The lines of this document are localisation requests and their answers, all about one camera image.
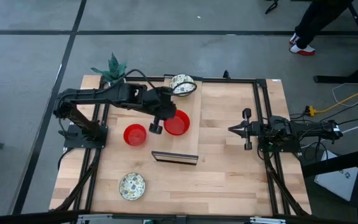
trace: red bowl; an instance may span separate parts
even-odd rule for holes
[[[164,121],[164,129],[172,134],[179,136],[185,134],[190,127],[190,118],[181,110],[177,110],[175,117]]]
[[[124,140],[130,146],[139,146],[146,140],[146,129],[140,124],[129,125],[124,131]]]

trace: green plant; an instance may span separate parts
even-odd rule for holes
[[[109,60],[109,71],[100,71],[97,68],[91,68],[92,71],[102,74],[104,79],[107,82],[115,83],[118,79],[125,75],[125,69],[127,68],[126,63],[119,64],[116,56],[111,53],[111,58]]]

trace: ceramic bowl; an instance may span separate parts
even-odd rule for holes
[[[177,85],[179,85],[179,84],[181,84],[183,82],[192,82],[192,83],[194,83],[194,80],[190,76],[185,75],[185,74],[175,75],[171,79],[171,81],[169,83],[169,87],[170,88],[175,88]],[[173,91],[173,93],[175,93],[175,94],[186,93],[186,92],[189,92],[189,91],[193,90],[194,88],[195,88],[195,86],[190,84],[190,83],[182,84],[178,88],[176,88]],[[188,95],[190,95],[190,93],[182,94],[180,96],[188,96]]]
[[[119,193],[126,200],[137,200],[145,189],[144,178],[137,173],[126,174],[119,183]]]

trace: gray floor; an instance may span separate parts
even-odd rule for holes
[[[80,0],[0,0],[0,29],[72,28]],[[88,0],[80,30],[292,30],[307,2],[281,0],[269,15],[270,2],[230,1],[108,1]],[[358,0],[355,1],[358,12]],[[326,30],[356,30],[349,11]],[[90,67],[107,68],[112,51],[129,68],[147,75],[187,73],[201,77],[279,78],[283,82],[291,113],[306,105],[324,109],[334,103],[331,88],[315,84],[313,75],[348,75],[358,68],[358,38],[317,37],[314,57],[288,51],[289,37],[213,35],[92,35],[77,36],[61,90],[78,88]],[[0,215],[9,211],[32,141],[52,89],[68,36],[0,36]],[[337,91],[345,98],[358,86]],[[320,115],[319,120],[330,113]],[[335,117],[358,118],[358,108]],[[345,124],[343,130],[357,126]],[[48,209],[57,175],[63,138],[52,118],[24,212]],[[345,134],[330,151],[346,154],[358,150],[358,130]],[[355,220],[355,209],[340,200],[327,201],[308,186],[313,214],[318,217]]]

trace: shoe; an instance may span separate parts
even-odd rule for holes
[[[310,47],[309,45],[305,49],[300,49],[296,44],[290,48],[290,52],[294,54],[300,54],[303,56],[312,56],[316,53],[316,49]]]
[[[299,40],[299,38],[300,38],[300,37],[299,37],[296,33],[294,33],[294,34],[292,35],[291,39],[290,39],[290,44],[291,44],[291,45],[296,44],[296,42],[297,42],[297,40]]]

